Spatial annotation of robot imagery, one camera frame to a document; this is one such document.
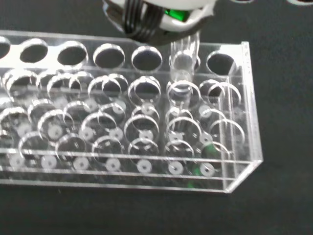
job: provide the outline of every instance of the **black surface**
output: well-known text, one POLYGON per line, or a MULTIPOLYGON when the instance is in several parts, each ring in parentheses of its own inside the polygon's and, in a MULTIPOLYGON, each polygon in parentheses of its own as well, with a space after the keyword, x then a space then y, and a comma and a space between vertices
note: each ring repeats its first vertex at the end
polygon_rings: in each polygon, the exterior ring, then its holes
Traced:
MULTIPOLYGON (((312 234, 312 25, 313 7, 221 0, 202 31, 204 42, 251 46, 265 162, 233 194, 0 186, 0 230, 312 234)), ((122 36, 100 0, 1 0, 0 29, 122 36)))

